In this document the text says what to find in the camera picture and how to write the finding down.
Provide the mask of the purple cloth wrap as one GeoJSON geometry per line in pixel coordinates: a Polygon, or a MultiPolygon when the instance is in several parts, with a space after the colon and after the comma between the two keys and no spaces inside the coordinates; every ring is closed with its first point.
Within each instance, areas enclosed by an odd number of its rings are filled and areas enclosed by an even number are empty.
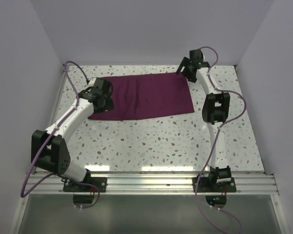
{"type": "Polygon", "coordinates": [[[113,85],[114,109],[89,120],[142,120],[194,112],[188,82],[181,74],[105,77],[113,85]]]}

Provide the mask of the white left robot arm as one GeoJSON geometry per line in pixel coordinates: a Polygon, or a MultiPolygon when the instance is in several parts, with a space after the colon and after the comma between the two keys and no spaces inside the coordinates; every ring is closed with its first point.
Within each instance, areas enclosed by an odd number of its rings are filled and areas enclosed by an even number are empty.
{"type": "Polygon", "coordinates": [[[112,92],[110,81],[96,78],[77,93],[72,106],[56,122],[32,134],[31,164],[74,181],[80,191],[89,190],[92,185],[90,172],[72,162],[67,143],[89,116],[114,109],[112,92]]]}

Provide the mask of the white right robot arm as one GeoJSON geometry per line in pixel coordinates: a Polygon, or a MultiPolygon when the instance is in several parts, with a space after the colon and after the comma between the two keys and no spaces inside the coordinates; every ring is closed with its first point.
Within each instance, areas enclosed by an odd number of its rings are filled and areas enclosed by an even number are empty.
{"type": "Polygon", "coordinates": [[[206,94],[202,108],[202,119],[207,124],[210,141],[211,156],[208,164],[209,173],[199,175],[195,180],[195,190],[198,192],[216,192],[224,189],[231,181],[231,170],[228,163],[225,147],[225,134],[220,130],[229,116],[230,94],[221,91],[212,77],[210,65],[204,61],[200,49],[191,50],[189,58],[181,61],[177,74],[182,74],[188,81],[199,81],[206,94]]]}

